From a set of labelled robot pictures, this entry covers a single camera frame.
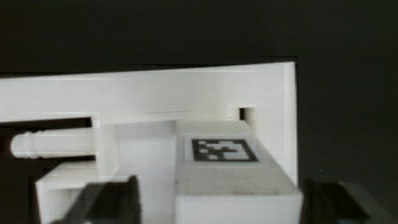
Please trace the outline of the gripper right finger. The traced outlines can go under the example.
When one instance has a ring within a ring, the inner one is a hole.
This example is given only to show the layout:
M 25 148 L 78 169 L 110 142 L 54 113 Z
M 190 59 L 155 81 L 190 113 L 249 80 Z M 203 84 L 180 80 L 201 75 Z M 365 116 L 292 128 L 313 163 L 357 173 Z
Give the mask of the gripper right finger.
M 301 224 L 398 224 L 370 192 L 350 182 L 302 182 Z

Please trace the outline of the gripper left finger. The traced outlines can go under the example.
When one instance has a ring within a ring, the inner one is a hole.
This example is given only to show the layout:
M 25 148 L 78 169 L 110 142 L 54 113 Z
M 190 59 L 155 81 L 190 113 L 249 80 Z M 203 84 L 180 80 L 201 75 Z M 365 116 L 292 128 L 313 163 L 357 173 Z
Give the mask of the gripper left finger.
M 59 224 L 142 224 L 139 179 L 89 183 Z

